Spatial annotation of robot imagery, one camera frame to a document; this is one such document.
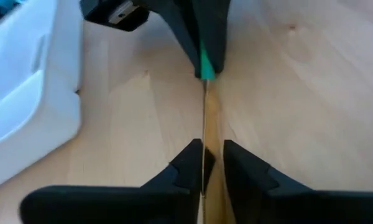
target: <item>light wood grain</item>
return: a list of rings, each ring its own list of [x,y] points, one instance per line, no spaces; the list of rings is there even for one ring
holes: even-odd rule
[[[373,190],[373,0],[233,0],[223,138],[314,189]],[[202,138],[203,89],[163,20],[85,24],[83,126],[0,186],[0,223],[50,184],[141,185]]]

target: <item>black plastic jaw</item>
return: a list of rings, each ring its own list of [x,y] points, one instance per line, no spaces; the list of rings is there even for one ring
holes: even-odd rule
[[[230,140],[224,166],[238,224],[373,223],[373,193],[312,190]]]
[[[202,142],[192,140],[142,187],[51,186],[23,199],[24,224],[196,223],[202,189]],[[205,152],[211,170],[214,157]]]
[[[200,49],[204,43],[208,58],[216,73],[224,68],[227,17],[230,0],[131,0],[140,6],[119,24],[108,22],[110,14],[125,0],[81,0],[81,10],[87,21],[132,31],[146,22],[149,11],[162,16],[200,78]]]

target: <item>white plastic container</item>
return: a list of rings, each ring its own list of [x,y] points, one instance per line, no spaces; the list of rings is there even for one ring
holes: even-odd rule
[[[80,127],[78,0],[28,0],[0,22],[0,184]]]

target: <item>wooden board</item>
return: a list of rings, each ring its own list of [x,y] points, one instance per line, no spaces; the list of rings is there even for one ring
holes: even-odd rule
[[[314,189],[373,190],[373,0],[233,0],[223,138]],[[158,16],[85,24],[79,136],[0,186],[0,223],[50,184],[141,185],[202,137],[203,89]]]

